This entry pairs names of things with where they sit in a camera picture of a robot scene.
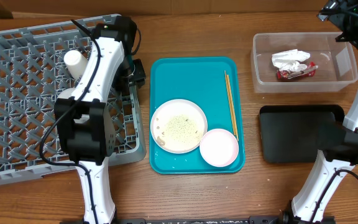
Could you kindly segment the white cup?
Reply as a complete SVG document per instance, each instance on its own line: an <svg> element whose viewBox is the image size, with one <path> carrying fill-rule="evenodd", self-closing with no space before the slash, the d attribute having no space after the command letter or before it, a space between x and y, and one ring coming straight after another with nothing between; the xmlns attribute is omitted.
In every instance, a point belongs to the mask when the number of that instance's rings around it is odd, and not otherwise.
<svg viewBox="0 0 358 224"><path fill-rule="evenodd" d="M77 50L68 51L63 58L71 76L77 80L82 77L88 64L87 59Z"/></svg>

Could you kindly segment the grey bowl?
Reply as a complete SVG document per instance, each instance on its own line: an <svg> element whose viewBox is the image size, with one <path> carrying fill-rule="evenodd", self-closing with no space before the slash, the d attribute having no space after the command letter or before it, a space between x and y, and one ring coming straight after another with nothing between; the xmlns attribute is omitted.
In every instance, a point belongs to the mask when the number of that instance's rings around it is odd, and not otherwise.
<svg viewBox="0 0 358 224"><path fill-rule="evenodd" d="M59 95L58 99L69 99L75 88L67 88L63 90Z"/></svg>

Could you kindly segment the white tissue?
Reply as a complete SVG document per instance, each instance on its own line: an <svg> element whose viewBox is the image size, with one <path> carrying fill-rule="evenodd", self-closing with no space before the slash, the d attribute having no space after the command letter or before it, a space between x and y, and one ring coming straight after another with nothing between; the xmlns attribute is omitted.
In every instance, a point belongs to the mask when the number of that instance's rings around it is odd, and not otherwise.
<svg viewBox="0 0 358 224"><path fill-rule="evenodd" d="M287 50L272 54L272 63L280 71L300 72L307 69L308 66L303 62L310 56L310 53L298 49Z"/></svg>

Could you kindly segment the red snack wrapper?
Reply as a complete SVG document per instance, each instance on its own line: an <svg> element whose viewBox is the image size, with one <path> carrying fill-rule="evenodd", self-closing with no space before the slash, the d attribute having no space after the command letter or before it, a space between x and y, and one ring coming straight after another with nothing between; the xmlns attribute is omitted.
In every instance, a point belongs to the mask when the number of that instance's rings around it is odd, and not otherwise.
<svg viewBox="0 0 358 224"><path fill-rule="evenodd" d="M305 70L299 72L279 71L277 70L276 76L279 80L294 80L297 78L313 77L318 66L311 62Z"/></svg>

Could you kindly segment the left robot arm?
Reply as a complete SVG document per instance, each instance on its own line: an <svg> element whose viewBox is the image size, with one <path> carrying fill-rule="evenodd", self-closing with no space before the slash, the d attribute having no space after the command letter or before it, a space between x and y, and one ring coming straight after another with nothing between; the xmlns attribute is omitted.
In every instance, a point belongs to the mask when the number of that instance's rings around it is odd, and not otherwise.
<svg viewBox="0 0 358 224"><path fill-rule="evenodd" d="M111 197L108 163L114 152L116 130L108 110L111 87L145 83L142 62L133 59L140 44L140 30L129 17L88 30L77 25L92 41L92 52L81 79L70 96L55 102L54 127L66 166L80 176L85 202L83 223L114 223L116 206Z"/></svg>

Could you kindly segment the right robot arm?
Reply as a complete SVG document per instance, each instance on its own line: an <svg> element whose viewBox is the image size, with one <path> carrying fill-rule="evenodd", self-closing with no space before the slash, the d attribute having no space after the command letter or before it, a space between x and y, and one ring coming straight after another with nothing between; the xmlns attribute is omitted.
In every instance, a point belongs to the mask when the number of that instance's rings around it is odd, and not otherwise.
<svg viewBox="0 0 358 224"><path fill-rule="evenodd" d="M318 12L341 35L338 42L349 42L358 50L358 1L328 1ZM324 218L324 210L341 181L358 165L358 90L342 126L323 129L328 146L319 150L313 168L300 192L288 204L277 223L334 223Z"/></svg>

